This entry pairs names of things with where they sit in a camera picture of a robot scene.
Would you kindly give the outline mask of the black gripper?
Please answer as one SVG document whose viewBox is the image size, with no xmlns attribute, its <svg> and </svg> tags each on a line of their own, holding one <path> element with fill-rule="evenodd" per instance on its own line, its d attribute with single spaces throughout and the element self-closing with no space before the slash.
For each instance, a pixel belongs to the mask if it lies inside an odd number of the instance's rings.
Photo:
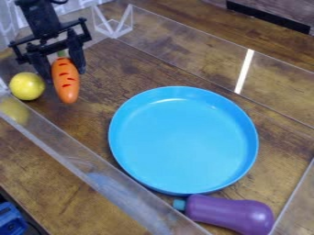
<svg viewBox="0 0 314 235">
<path fill-rule="evenodd" d="M 85 59 L 83 44 L 92 39 L 85 26 L 87 19 L 80 17 L 73 21 L 61 23 L 52 5 L 63 5 L 68 0 L 15 0 L 15 5 L 21 9 L 32 34 L 8 46 L 13 49 L 19 63 L 29 62 L 40 77 L 49 84 L 52 82 L 51 63 L 45 55 L 68 49 L 69 58 L 79 74 L 85 72 Z M 21 53 L 19 46 L 40 41 L 39 51 Z"/>
</svg>

